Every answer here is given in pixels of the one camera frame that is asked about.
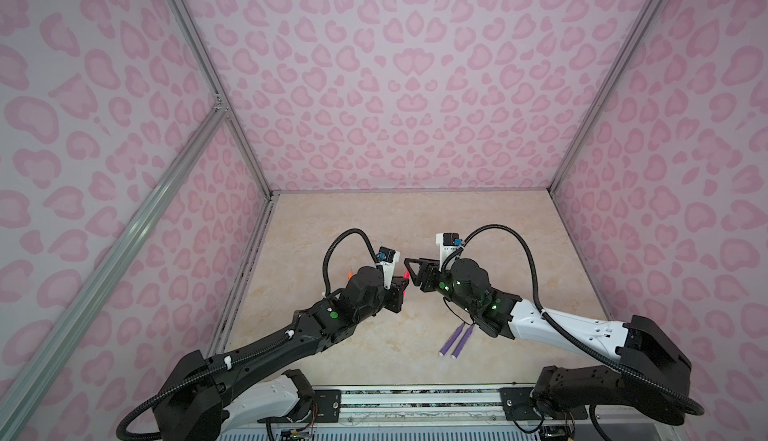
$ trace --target pink wallpaper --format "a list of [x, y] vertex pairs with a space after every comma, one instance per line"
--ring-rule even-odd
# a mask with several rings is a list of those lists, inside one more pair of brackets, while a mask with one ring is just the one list
[[766, 0], [669, 0], [556, 201], [619, 319], [693, 361], [692, 441], [768, 437]]
[[548, 186], [644, 0], [187, 0], [275, 189]]
[[[223, 126], [20, 439], [113, 439], [184, 354], [207, 347], [262, 203]], [[131, 428], [157, 430], [151, 413]]]
[[0, 396], [212, 98], [164, 0], [0, 0]]

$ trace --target diagonal metal beam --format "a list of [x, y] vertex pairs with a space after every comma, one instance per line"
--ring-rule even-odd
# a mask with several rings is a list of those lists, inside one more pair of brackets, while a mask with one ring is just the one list
[[254, 152], [254, 148], [251, 146], [250, 142], [248, 142], [248, 139], [245, 136], [245, 131], [243, 130], [243, 126], [231, 108], [232, 104], [230, 103], [229, 97], [226, 95], [224, 85], [221, 83], [221, 79], [216, 72], [214, 62], [211, 61], [211, 57], [205, 47], [205, 43], [203, 43], [203, 38], [200, 36], [200, 32], [197, 30], [197, 25], [192, 18], [192, 14], [187, 8], [186, 1], [166, 0], [166, 2], [170, 6], [170, 10], [174, 14], [174, 17], [176, 17], [176, 22], [178, 23], [181, 32], [184, 34], [184, 38], [187, 40], [187, 43], [192, 49], [192, 55], [197, 60], [197, 65], [200, 66], [200, 72], [205, 77], [211, 92], [216, 97], [216, 100], [222, 104], [222, 107], [225, 110], [232, 111], [230, 112], [230, 118], [227, 119], [227, 124], [232, 130], [235, 142], [237, 143], [237, 148], [240, 149], [240, 152], [243, 154], [243, 158], [246, 160], [246, 165], [248, 166], [251, 174], [254, 176], [254, 179], [256, 179], [256, 183], [259, 185], [262, 195], [266, 199], [269, 199], [272, 195], [272, 191], [270, 190], [269, 185], [266, 183], [264, 172], [259, 166], [258, 158]]
[[0, 405], [0, 439], [15, 439], [33, 415], [74, 348], [101, 311], [115, 285], [128, 271], [152, 229], [187, 180], [209, 142], [225, 122], [226, 112], [214, 107], [178, 157], [170, 164], [120, 239], [91, 274], [69, 308], [56, 322], [33, 358], [14, 380]]
[[597, 95], [594, 97], [592, 104], [587, 110], [587, 114], [584, 116], [576, 135], [574, 136], [568, 149], [565, 151], [563, 161], [558, 167], [558, 170], [552, 177], [552, 183], [549, 185], [550, 194], [554, 193], [562, 186], [565, 177], [568, 176], [571, 167], [573, 167], [576, 161], [576, 155], [581, 150], [581, 147], [587, 140], [592, 128], [598, 123], [600, 115], [603, 113], [605, 103], [609, 100], [610, 95], [614, 93], [616, 87], [621, 81], [622, 75], [629, 69], [632, 59], [640, 49], [643, 43], [645, 35], [650, 30], [651, 25], [654, 23], [659, 13], [667, 0], [645, 0], [645, 4], [640, 9], [640, 13], [632, 24], [632, 28], [627, 35], [626, 41], [621, 45], [621, 50], [614, 63], [610, 66], [608, 76], [605, 77], [605, 81], [600, 86]]

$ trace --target purple marker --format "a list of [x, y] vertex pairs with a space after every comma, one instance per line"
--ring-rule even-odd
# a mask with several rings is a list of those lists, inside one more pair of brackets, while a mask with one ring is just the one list
[[462, 328], [464, 327], [464, 323], [461, 323], [456, 328], [456, 331], [453, 332], [451, 337], [448, 338], [448, 341], [446, 342], [446, 345], [442, 347], [440, 350], [440, 356], [445, 356], [448, 353], [448, 350], [451, 349], [451, 345], [456, 341], [458, 338], [458, 335], [462, 333]]
[[464, 345], [467, 343], [467, 340], [472, 335], [472, 330], [474, 330], [474, 329], [475, 329], [475, 325], [472, 324], [469, 327], [469, 329], [466, 330], [466, 332], [464, 333], [464, 336], [462, 336], [462, 340], [460, 340], [458, 342], [458, 344], [456, 345], [456, 349], [453, 350], [453, 353], [451, 353], [451, 357], [453, 359], [456, 359], [458, 357], [458, 355], [462, 353], [462, 349], [464, 349]]

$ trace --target beige marble tabletop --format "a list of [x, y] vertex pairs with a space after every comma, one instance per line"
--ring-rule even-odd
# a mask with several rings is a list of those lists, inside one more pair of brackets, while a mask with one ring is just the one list
[[[322, 258], [346, 229], [365, 231], [374, 251], [386, 246], [400, 251], [401, 258], [434, 259], [436, 233], [466, 236], [491, 223], [510, 226], [528, 242], [545, 307], [604, 319], [546, 191], [282, 194], [237, 314], [230, 349], [284, 327], [294, 310], [320, 299]], [[494, 287], [531, 299], [528, 263], [511, 235], [496, 230], [481, 233], [463, 257], [477, 261]], [[360, 237], [346, 238], [331, 258], [332, 288], [346, 285], [350, 269], [357, 272], [370, 263]], [[395, 274], [404, 271], [401, 262]], [[480, 330], [475, 330], [458, 359], [439, 357], [438, 350], [458, 324], [437, 293], [410, 286], [399, 314], [381, 311], [360, 323], [351, 338], [291, 368], [301, 369], [315, 386], [339, 386], [535, 383], [548, 365], [597, 364], [533, 341], [493, 339]]]

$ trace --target blue ventilation grille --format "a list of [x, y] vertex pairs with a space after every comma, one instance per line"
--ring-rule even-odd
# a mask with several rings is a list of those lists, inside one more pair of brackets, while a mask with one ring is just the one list
[[[267, 441], [264, 429], [232, 429], [220, 441]], [[313, 441], [540, 441], [514, 427], [319, 428]]]

